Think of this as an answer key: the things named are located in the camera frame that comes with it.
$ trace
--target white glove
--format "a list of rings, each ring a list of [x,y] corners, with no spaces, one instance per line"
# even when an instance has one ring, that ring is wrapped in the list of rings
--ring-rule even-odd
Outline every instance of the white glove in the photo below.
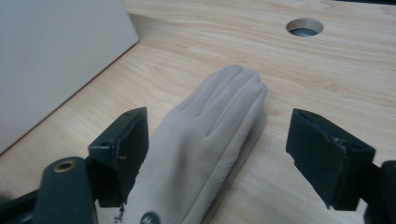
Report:
[[[124,223],[200,223],[262,116],[266,90],[255,71],[232,65],[173,108],[150,139]],[[116,215],[108,213],[100,210],[98,216]]]

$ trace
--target wood grain surface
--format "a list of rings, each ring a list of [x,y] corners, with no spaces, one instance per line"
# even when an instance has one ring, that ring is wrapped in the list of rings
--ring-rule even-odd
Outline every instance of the wood grain surface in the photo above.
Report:
[[[268,122],[211,223],[362,223],[328,210],[285,151],[293,108],[322,115],[396,160],[396,7],[330,0],[125,0],[140,42],[0,157],[0,194],[37,189],[43,169],[87,146],[124,111],[149,132],[210,73],[239,63],[269,91]],[[289,21],[324,30],[298,37]]]

